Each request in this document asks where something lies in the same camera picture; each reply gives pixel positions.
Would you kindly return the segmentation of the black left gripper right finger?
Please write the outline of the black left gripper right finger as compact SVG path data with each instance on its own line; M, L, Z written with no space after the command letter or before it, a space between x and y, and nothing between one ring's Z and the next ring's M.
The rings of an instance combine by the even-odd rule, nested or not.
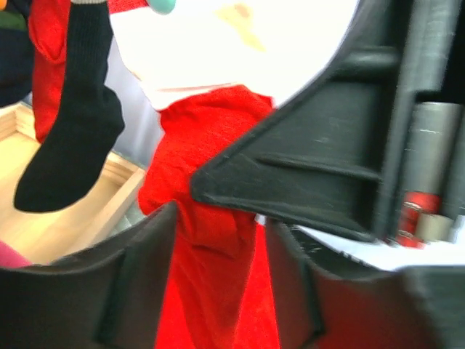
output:
M381 271L269 219L265 238L282 348L462 348L464 268Z

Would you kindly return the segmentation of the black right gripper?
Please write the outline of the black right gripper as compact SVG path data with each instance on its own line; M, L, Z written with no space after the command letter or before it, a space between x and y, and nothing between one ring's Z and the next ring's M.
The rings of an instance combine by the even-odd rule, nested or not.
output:
M412 234L440 207L463 5L364 1L324 74L202 167L193 198L358 241Z

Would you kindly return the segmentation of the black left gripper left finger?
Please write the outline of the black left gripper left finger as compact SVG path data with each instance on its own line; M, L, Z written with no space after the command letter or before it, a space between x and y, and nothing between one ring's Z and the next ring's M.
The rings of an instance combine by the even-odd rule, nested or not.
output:
M177 205L51 265L1 270L3 348L151 348Z

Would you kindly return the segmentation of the red white patterned sock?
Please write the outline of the red white patterned sock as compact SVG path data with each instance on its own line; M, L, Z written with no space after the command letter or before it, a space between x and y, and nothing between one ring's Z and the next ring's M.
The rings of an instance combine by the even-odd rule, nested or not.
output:
M171 279L197 348L277 348L263 229L252 213L198 203L190 178L272 111L242 85L187 97L160 112L163 137L138 202L179 208Z

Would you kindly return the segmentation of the black sock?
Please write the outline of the black sock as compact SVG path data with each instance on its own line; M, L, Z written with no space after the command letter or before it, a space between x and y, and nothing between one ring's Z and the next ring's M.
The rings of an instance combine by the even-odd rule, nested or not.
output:
M124 130L121 103L105 85L112 39L105 1L70 1L60 107L17 184L16 209L66 208L85 197L100 176Z

